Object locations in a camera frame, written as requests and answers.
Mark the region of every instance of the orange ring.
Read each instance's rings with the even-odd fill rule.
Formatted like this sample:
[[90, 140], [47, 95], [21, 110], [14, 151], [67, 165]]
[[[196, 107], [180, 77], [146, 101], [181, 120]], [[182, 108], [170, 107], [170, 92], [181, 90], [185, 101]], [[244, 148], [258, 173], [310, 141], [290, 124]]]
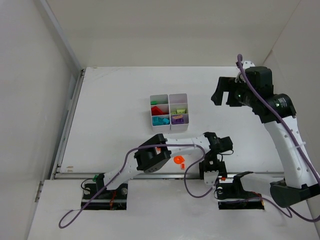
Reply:
[[173, 161], [176, 164], [182, 164], [185, 161], [185, 159], [182, 156], [175, 156], [173, 158]]

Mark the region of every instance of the white table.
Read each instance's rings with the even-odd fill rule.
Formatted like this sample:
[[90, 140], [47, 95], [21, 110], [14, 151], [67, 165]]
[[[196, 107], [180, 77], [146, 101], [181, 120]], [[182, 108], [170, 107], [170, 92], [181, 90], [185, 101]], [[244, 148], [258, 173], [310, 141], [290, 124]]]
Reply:
[[[187, 93], [189, 128], [169, 138], [204, 132], [230, 136], [229, 172], [283, 172], [274, 143], [249, 107], [215, 106], [210, 100], [221, 76], [236, 67], [89, 67], [86, 69], [61, 163], [62, 174], [104, 173], [122, 164], [128, 150], [152, 137], [150, 95]], [[199, 157], [186, 156], [186, 167]], [[194, 166], [190, 173], [198, 173]], [[172, 160], [157, 173], [183, 173]]]
[[[265, 210], [219, 210], [212, 196], [192, 198], [182, 180], [131, 180], [127, 210], [85, 210], [67, 228], [61, 217], [79, 209], [81, 180], [46, 180], [28, 240], [316, 240], [313, 223]], [[201, 180], [188, 180], [190, 190], [203, 193]], [[293, 206], [310, 217], [307, 203]], [[66, 217], [69, 222], [75, 213]]]

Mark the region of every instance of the purple block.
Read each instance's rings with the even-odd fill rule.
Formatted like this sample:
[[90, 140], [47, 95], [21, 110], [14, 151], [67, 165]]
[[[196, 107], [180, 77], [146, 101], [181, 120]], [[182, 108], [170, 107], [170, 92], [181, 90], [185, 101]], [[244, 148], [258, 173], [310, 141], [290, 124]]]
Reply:
[[174, 119], [175, 116], [171, 117], [171, 124], [184, 124], [185, 120], [184, 118], [178, 118], [178, 119]]

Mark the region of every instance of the white wall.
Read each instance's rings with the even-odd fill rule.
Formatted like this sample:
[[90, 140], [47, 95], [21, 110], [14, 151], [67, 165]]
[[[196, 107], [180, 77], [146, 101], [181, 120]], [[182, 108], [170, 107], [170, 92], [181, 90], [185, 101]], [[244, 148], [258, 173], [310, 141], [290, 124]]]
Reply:
[[82, 67], [262, 64], [300, 0], [48, 0]]
[[[311, 161], [320, 173], [320, 1], [301, 0], [264, 65], [271, 68], [275, 89], [287, 93]], [[314, 217], [320, 197], [309, 200]]]
[[0, 239], [25, 239], [71, 71], [32, 0], [0, 0]]

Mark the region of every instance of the red block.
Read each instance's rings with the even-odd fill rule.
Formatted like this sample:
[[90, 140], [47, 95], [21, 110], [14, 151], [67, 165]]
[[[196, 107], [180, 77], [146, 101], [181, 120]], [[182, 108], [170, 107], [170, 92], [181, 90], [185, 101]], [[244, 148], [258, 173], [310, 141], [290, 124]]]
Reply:
[[154, 106], [151, 108], [151, 115], [152, 116], [164, 115], [164, 112], [161, 111], [161, 109], [158, 108], [157, 106]]

